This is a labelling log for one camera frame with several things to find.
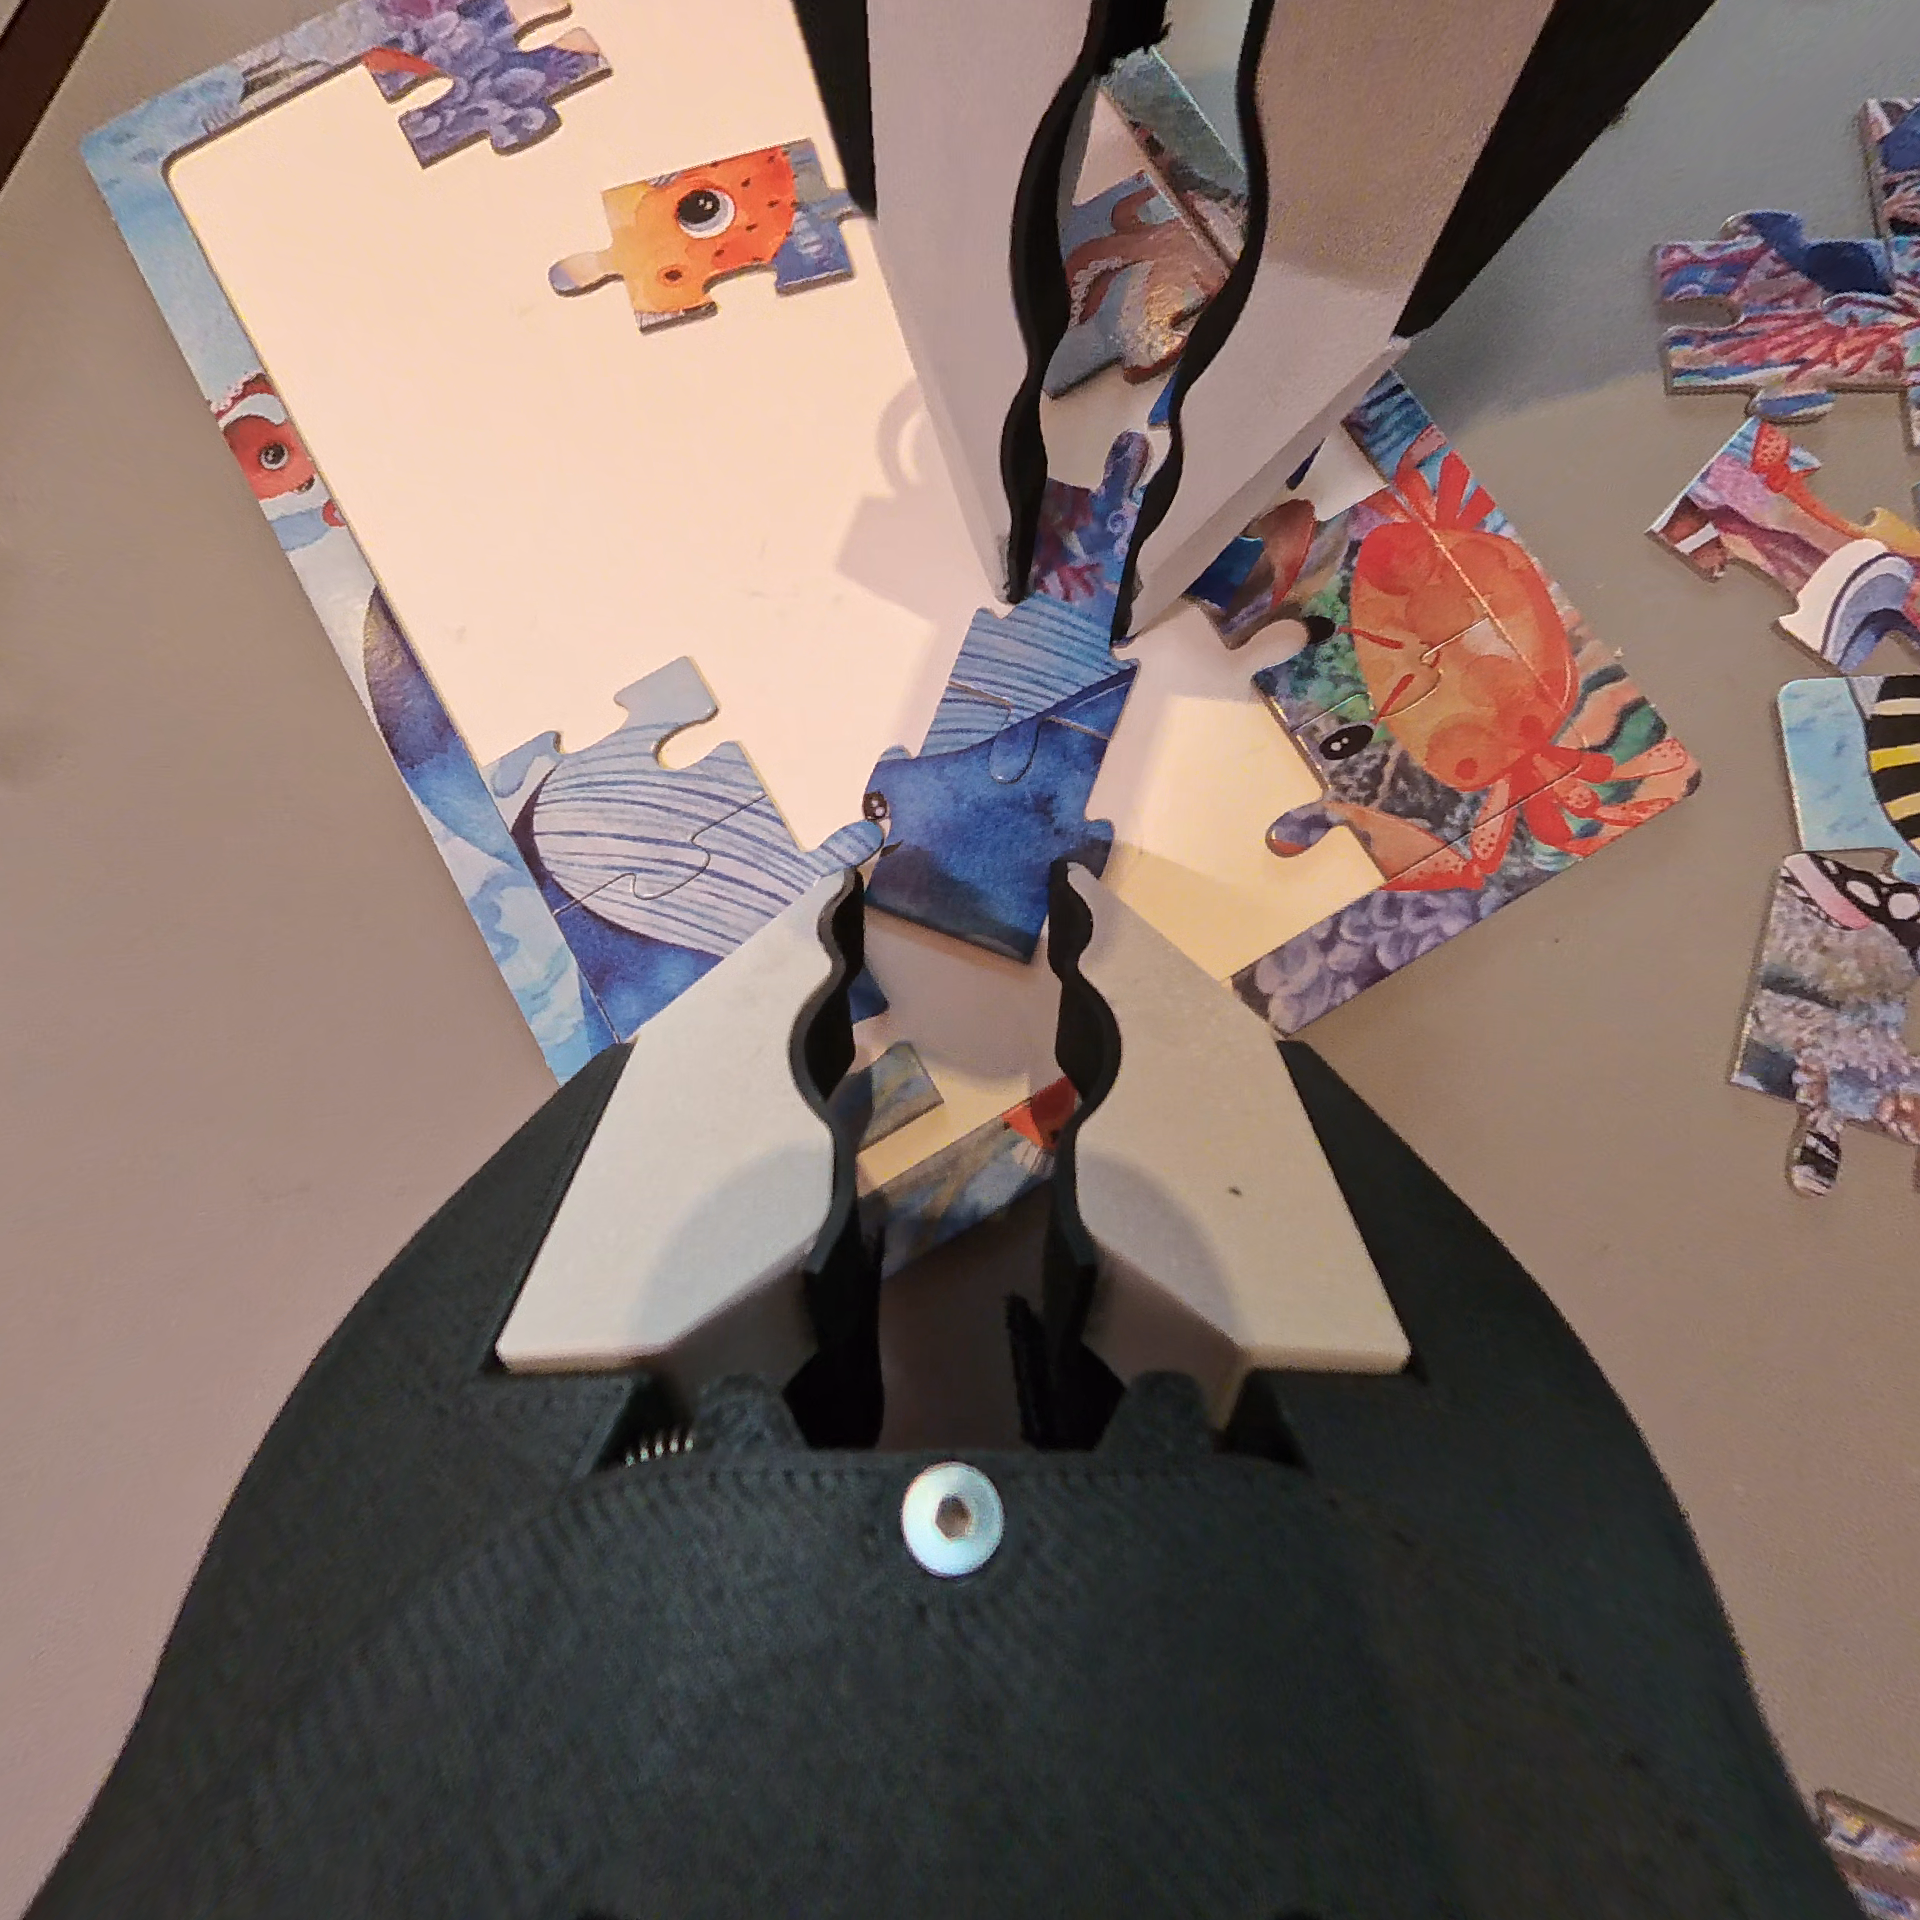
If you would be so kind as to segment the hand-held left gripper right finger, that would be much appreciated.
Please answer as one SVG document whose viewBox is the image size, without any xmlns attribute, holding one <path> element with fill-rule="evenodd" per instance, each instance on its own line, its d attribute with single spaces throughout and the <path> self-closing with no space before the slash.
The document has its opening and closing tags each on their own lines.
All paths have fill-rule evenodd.
<svg viewBox="0 0 1920 1920">
<path fill-rule="evenodd" d="M 1059 860 L 1049 961 L 1077 1094 L 1042 1307 L 1013 1300 L 1031 1443 L 1095 1443 L 1180 1372 L 1225 1424 L 1250 1372 L 1401 1372 L 1407 1336 L 1273 1033 L 1099 877 Z"/>
</svg>

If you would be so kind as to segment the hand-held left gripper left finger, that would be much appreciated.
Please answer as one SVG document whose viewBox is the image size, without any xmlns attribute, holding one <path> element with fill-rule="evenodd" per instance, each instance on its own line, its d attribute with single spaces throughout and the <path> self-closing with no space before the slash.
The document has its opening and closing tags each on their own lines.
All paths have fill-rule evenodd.
<svg viewBox="0 0 1920 1920">
<path fill-rule="evenodd" d="M 863 927 L 838 869 L 638 1031 L 501 1331 L 507 1370 L 640 1364 L 684 1401 L 752 1372 L 812 1443 L 878 1441 L 880 1272 L 828 1112 Z"/>
</svg>

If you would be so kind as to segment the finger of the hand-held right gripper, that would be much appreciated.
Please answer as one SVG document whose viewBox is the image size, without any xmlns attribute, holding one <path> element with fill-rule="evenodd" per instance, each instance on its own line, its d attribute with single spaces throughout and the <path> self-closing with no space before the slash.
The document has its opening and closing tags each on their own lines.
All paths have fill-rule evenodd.
<svg viewBox="0 0 1920 1920">
<path fill-rule="evenodd" d="M 1274 5 L 1258 67 L 1268 215 L 1240 319 L 1180 399 L 1180 477 L 1138 542 L 1155 623 L 1398 356 L 1394 326 L 1490 139 L 1490 5 Z"/>
<path fill-rule="evenodd" d="M 1031 590 L 1042 372 L 1069 324 L 1059 208 L 1107 9 L 873 2 L 878 250 L 968 533 Z"/>
</svg>

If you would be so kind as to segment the red octopus puzzle piece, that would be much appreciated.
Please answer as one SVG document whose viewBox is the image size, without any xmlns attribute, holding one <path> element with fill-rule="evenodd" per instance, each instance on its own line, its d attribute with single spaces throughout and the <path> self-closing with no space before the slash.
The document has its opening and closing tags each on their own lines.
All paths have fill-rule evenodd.
<svg viewBox="0 0 1920 1920">
<path fill-rule="evenodd" d="M 1069 329 L 1042 390 L 1065 396 L 1111 365 L 1129 384 L 1160 379 L 1230 277 L 1244 218 L 1243 161 L 1166 56 L 1118 61 L 1062 228 Z"/>
</svg>

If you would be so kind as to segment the orange pufferfish puzzle piece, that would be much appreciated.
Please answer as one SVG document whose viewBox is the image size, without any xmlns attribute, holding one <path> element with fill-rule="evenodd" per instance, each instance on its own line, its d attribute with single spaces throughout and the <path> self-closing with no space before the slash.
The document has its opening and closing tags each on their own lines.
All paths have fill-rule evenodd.
<svg viewBox="0 0 1920 1920">
<path fill-rule="evenodd" d="M 841 219 L 858 212 L 831 190 L 812 141 L 707 161 L 603 194 L 609 242 L 548 269 L 559 296 L 618 278 L 638 329 L 707 317 L 715 284 L 771 269 L 779 293 L 851 278 Z"/>
</svg>

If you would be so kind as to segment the blue striped coral puzzle piece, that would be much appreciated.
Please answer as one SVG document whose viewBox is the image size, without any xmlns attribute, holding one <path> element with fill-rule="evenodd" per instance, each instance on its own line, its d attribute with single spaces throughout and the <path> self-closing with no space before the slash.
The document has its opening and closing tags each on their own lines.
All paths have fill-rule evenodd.
<svg viewBox="0 0 1920 1920">
<path fill-rule="evenodd" d="M 923 755 L 993 741 L 1115 674 L 1118 590 L 1152 463 L 1152 442 L 1124 432 L 1095 489 L 1046 484 L 1031 590 L 968 623 Z"/>
</svg>

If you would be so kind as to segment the joined orange crab puzzle pieces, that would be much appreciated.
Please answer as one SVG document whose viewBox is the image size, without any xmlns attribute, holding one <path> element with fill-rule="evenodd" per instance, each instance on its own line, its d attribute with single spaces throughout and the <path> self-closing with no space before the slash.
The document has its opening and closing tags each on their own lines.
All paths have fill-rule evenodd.
<svg viewBox="0 0 1920 1920">
<path fill-rule="evenodd" d="M 1482 891 L 1514 832 L 1586 857 L 1675 799 L 1691 757 L 1661 741 L 1603 751 L 1579 720 L 1580 667 L 1529 554 L 1491 498 L 1422 432 L 1390 487 L 1319 523 L 1263 512 L 1194 590 L 1225 644 L 1280 617 L 1305 645 L 1255 687 L 1323 781 L 1264 834 L 1274 857 L 1351 829 L 1401 892 Z"/>
</svg>

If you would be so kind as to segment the ocean jigsaw puzzle frame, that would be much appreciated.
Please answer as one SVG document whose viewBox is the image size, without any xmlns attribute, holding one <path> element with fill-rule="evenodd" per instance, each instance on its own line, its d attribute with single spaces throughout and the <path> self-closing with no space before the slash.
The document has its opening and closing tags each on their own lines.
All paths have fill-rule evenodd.
<svg viewBox="0 0 1920 1920">
<path fill-rule="evenodd" d="M 638 329 L 618 278 L 548 285 L 555 260 L 609 242 L 603 194 L 619 183 L 812 141 L 851 196 L 793 5 L 571 5 L 521 43 L 571 28 L 611 73 L 559 98 L 559 130 L 515 154 L 481 135 L 418 163 L 397 118 L 447 83 L 382 98 L 362 65 L 392 34 L 376 5 L 312 18 L 84 147 L 559 1077 L 614 1039 L 484 765 L 543 732 L 567 753 L 600 742 L 627 720 L 619 688 L 692 659 L 716 710 L 668 737 L 661 765 L 735 742 L 804 850 L 859 822 L 886 846 L 868 812 L 878 764 L 923 755 L 968 623 L 1026 599 L 989 583 L 859 209 L 841 219 L 851 278 L 779 293 L 771 269 L 748 270 L 711 285 L 707 317 L 664 329 Z M 1255 687 L 1305 645 L 1305 623 L 1231 645 L 1190 590 L 1263 512 L 1309 500 L 1332 523 L 1436 432 L 1390 375 L 1398 335 L 1280 498 L 1155 623 L 1121 627 L 1138 542 L 1179 492 L 1184 390 L 1240 310 L 1230 270 L 1160 379 L 1111 365 L 1040 390 L 1039 418 L 1046 484 L 1095 489 L 1124 432 L 1155 447 L 1111 627 L 1115 674 L 1134 678 L 1086 807 L 1115 829 L 1110 886 L 1297 1031 L 1583 857 L 1517 829 L 1487 889 L 1401 892 L 1351 829 L 1296 857 L 1264 844 L 1323 794 Z M 1453 454 L 1441 440 L 1431 484 Z M 1523 544 L 1499 509 L 1495 525 Z M 1603 751 L 1679 742 L 1549 590 Z M 1694 794 L 1686 755 L 1647 822 Z M 897 1271 L 1039 1186 L 1069 1093 L 1023 1035 L 1036 955 L 873 908 L 880 987 L 858 1021 L 880 1059 L 882 1142 L 859 1184 Z"/>
</svg>

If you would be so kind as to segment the joined coral reef puzzle pieces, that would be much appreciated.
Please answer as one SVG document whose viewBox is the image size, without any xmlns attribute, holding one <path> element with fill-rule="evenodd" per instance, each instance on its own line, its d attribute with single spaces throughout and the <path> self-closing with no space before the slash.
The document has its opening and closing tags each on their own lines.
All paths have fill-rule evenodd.
<svg viewBox="0 0 1920 1920">
<path fill-rule="evenodd" d="M 1814 238 L 1793 212 L 1754 209 L 1708 242 L 1653 250 L 1661 302 L 1731 312 L 1665 333 L 1670 393 L 1742 393 L 1781 424 L 1814 422 L 1842 393 L 1898 393 L 1918 444 L 1918 103 L 1865 103 L 1860 141 L 1875 238 Z"/>
</svg>

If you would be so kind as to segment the joined blue whale puzzle pieces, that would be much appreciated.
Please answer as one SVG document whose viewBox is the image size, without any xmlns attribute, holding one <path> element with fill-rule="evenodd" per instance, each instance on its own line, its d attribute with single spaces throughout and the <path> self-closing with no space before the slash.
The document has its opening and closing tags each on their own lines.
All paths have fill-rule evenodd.
<svg viewBox="0 0 1920 1920">
<path fill-rule="evenodd" d="M 600 742 L 567 753 L 543 732 L 481 773 L 603 1024 L 627 1040 L 819 877 L 875 857 L 882 827 L 809 852 L 739 744 L 661 765 L 664 742 L 716 710 L 692 659 L 618 702 L 627 720 Z"/>
</svg>

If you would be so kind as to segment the black white spotted puzzle piece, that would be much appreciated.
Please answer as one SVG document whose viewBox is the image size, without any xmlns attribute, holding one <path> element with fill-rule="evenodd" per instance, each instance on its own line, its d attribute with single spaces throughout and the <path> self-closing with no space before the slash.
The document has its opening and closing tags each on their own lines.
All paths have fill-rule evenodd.
<svg viewBox="0 0 1920 1920">
<path fill-rule="evenodd" d="M 1806 1196 L 1835 1186 L 1843 1124 L 1918 1141 L 1916 941 L 1916 886 L 1814 852 L 1783 863 L 1731 1078 L 1798 1107 L 1788 1182 Z"/>
</svg>

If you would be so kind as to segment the yellow black striped fish piece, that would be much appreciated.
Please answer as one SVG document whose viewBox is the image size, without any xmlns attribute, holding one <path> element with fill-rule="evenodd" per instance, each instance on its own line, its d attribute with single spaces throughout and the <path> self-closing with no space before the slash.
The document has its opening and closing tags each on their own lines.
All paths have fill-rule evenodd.
<svg viewBox="0 0 1920 1920">
<path fill-rule="evenodd" d="M 1870 781 L 1870 710 L 1880 676 L 1791 682 L 1778 720 L 1798 844 L 1806 852 L 1885 852 L 1900 882 L 1918 882 L 1916 827 L 1885 813 Z"/>
</svg>

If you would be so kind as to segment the purple orange fish puzzle piece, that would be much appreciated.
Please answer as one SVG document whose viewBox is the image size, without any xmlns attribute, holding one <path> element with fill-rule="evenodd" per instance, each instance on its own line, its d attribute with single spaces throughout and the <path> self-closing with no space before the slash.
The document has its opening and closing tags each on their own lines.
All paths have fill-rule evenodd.
<svg viewBox="0 0 1920 1920">
<path fill-rule="evenodd" d="M 1814 1813 L 1862 1914 L 1918 1919 L 1918 1827 L 1835 1790 L 1819 1790 Z"/>
</svg>

